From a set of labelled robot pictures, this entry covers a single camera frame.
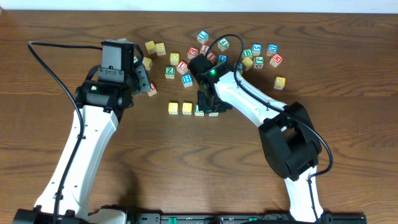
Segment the wooden table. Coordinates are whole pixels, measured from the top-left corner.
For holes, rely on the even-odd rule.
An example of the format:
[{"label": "wooden table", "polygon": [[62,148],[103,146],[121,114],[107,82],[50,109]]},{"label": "wooden table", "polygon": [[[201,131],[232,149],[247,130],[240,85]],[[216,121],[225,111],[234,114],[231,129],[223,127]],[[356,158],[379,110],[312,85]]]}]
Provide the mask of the wooden table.
[{"label": "wooden table", "polygon": [[[210,41],[236,33],[246,47],[279,44],[279,67],[267,63],[244,77],[273,98],[305,105],[329,143],[335,165],[317,179],[323,208],[365,213],[369,223],[398,222],[398,16],[81,11],[0,16],[0,222],[33,207],[72,124],[69,99],[30,54],[29,40],[100,46],[126,37],[144,49],[149,40],[165,43],[166,56],[150,56],[158,92],[139,95],[125,111],[99,166],[91,211],[114,203],[165,213],[288,210],[284,181],[238,110],[213,118],[167,112],[170,101],[197,100],[196,84],[184,88],[180,75],[166,80],[164,68],[170,52],[187,60],[201,29]],[[230,41],[233,62],[239,44]],[[72,92],[101,63],[97,50],[36,49]],[[277,75],[287,78],[282,91],[272,87]],[[319,169],[327,164],[323,152]]]}]

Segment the white wall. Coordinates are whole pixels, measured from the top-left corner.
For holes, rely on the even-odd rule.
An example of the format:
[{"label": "white wall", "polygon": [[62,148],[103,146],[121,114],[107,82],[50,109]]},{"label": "white wall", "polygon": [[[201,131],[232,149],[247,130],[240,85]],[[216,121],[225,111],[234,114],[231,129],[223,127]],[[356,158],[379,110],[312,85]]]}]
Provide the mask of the white wall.
[{"label": "white wall", "polygon": [[0,0],[3,9],[398,13],[398,0]]}]

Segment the cube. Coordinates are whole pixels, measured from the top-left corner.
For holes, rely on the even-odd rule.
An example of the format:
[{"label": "cube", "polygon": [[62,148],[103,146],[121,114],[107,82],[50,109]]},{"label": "cube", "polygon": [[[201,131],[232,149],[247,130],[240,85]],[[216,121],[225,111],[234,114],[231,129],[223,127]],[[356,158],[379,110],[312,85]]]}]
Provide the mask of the cube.
[{"label": "cube", "polygon": [[182,114],[191,115],[192,114],[192,103],[182,104]]},{"label": "cube", "polygon": [[156,53],[157,56],[162,56],[166,54],[166,48],[164,47],[164,43],[156,44]]},{"label": "cube", "polygon": [[185,74],[185,72],[188,71],[188,64],[184,62],[183,60],[177,65],[177,71],[181,73],[182,75]]},{"label": "cube", "polygon": [[242,60],[244,70],[247,71],[253,66],[253,61],[248,57]]},{"label": "cube", "polygon": [[170,64],[171,65],[178,65],[179,61],[180,61],[179,53],[170,53]]},{"label": "cube", "polygon": [[274,89],[283,90],[283,88],[285,87],[285,83],[286,83],[286,78],[276,77],[274,82]]},{"label": "cube", "polygon": [[153,82],[150,83],[150,90],[147,91],[148,96],[153,96],[157,93],[155,84]]},{"label": "cube", "polygon": [[200,33],[198,34],[198,41],[201,44],[205,44],[208,39],[209,39],[209,33],[207,33],[204,30],[200,31]]},{"label": "cube", "polygon": [[189,51],[188,51],[188,58],[192,59],[194,57],[196,57],[199,53],[199,49],[197,49],[196,47],[190,47]]},{"label": "cube", "polygon": [[166,78],[174,79],[175,68],[171,67],[171,66],[166,66],[165,75],[166,75]]},{"label": "cube", "polygon": [[178,103],[169,103],[169,114],[178,114]]},{"label": "cube", "polygon": [[209,61],[211,61],[212,63],[215,63],[217,60],[217,54],[215,54],[214,52],[209,52],[209,54],[206,57]]},{"label": "cube", "polygon": [[261,44],[254,43],[253,46],[251,47],[251,51],[253,53],[253,56],[260,56],[261,50],[262,50],[262,45]]},{"label": "cube", "polygon": [[279,54],[275,54],[269,63],[274,66],[275,68],[278,67],[278,65],[282,62],[284,58],[280,56]]},{"label": "cube", "polygon": [[154,54],[156,52],[156,46],[153,40],[146,42],[145,47],[147,47],[148,54]]},{"label": "cube", "polygon": [[199,110],[199,105],[195,105],[195,116],[204,116],[205,113]]},{"label": "cube", "polygon": [[243,50],[243,54],[242,54],[242,58],[243,59],[245,59],[245,58],[252,59],[253,58],[253,53],[252,53],[251,49],[244,49]]},{"label": "cube", "polygon": [[182,83],[184,87],[192,86],[193,80],[191,74],[186,74],[182,76]]},{"label": "cube", "polygon": [[218,56],[217,64],[223,63],[223,62],[228,62],[228,55],[219,55]]},{"label": "cube", "polygon": [[278,52],[278,45],[276,44],[269,44],[267,49],[267,56],[273,56]]},{"label": "cube", "polygon": [[152,68],[152,59],[150,59],[150,58],[147,58],[147,57],[144,57],[143,59],[142,59],[142,63],[144,64],[144,66],[145,66],[145,70],[150,70],[151,68]]},{"label": "cube", "polygon": [[239,72],[240,74],[242,74],[243,70],[244,70],[244,65],[242,62],[239,62],[238,67],[236,68],[236,71]]},{"label": "cube", "polygon": [[257,56],[254,57],[254,68],[262,68],[264,66],[264,57]]},{"label": "cube", "polygon": [[228,41],[228,39],[225,38],[225,37],[222,38],[221,40],[218,41],[217,46],[218,46],[218,48],[219,48],[221,51],[226,50],[226,49],[229,47],[229,41]]},{"label": "cube", "polygon": [[203,45],[200,47],[200,52],[199,52],[199,53],[206,55],[206,52],[207,52],[207,50],[209,49],[209,47],[210,47],[209,45],[203,44]]}]

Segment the wooden tabletop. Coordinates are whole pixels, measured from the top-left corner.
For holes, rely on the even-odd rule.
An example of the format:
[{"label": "wooden tabletop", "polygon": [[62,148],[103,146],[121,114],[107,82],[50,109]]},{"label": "wooden tabletop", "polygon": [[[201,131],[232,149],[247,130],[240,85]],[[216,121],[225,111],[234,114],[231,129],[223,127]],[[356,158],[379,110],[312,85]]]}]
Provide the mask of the wooden tabletop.
[{"label": "wooden tabletop", "polygon": [[[0,222],[33,207],[72,125],[72,104],[30,54],[29,40],[100,46],[125,37],[144,50],[144,42],[165,43],[167,55],[149,56],[157,94],[139,95],[125,111],[99,165],[90,211],[107,204],[164,213],[288,210],[284,181],[268,166],[257,128],[238,110],[218,117],[167,112],[170,101],[197,101],[197,84],[184,88],[180,75],[167,80],[164,68],[171,52],[188,60],[202,29],[209,42],[235,33],[245,47],[279,45],[279,67],[266,63],[244,78],[279,101],[303,104],[330,145],[334,166],[317,178],[324,209],[398,222],[397,15],[83,11],[0,16]],[[230,42],[233,62],[240,46]],[[101,63],[97,50],[36,49],[72,92]],[[273,89],[276,76],[287,79],[282,91]],[[327,166],[325,151],[319,163]]]}]

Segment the yellow block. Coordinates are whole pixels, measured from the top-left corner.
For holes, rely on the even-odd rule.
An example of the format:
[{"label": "yellow block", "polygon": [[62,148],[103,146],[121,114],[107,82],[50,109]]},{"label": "yellow block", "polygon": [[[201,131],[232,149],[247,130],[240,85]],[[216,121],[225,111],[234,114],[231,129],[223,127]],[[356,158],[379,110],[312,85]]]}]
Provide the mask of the yellow block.
[{"label": "yellow block", "polygon": [[277,90],[282,90],[285,87],[286,78],[284,77],[276,77],[274,82],[274,88]]},{"label": "yellow block", "polygon": [[178,114],[178,103],[169,103],[169,114]]},{"label": "yellow block", "polygon": [[147,47],[148,54],[153,54],[156,52],[155,42],[153,40],[146,42],[145,46]]},{"label": "yellow block", "polygon": [[182,113],[183,114],[192,114],[192,103],[183,103],[182,104]]},{"label": "yellow block", "polygon": [[170,64],[171,65],[178,65],[179,61],[180,61],[179,53],[170,53]]},{"label": "yellow block", "polygon": [[144,57],[142,59],[142,63],[144,64],[146,70],[150,70],[152,68],[152,59]]},{"label": "yellow block", "polygon": [[242,60],[242,63],[244,65],[245,71],[249,70],[253,66],[253,60],[251,60],[249,57],[245,58]]},{"label": "yellow block", "polygon": [[156,53],[158,56],[166,54],[166,48],[164,47],[164,43],[156,44]]}]

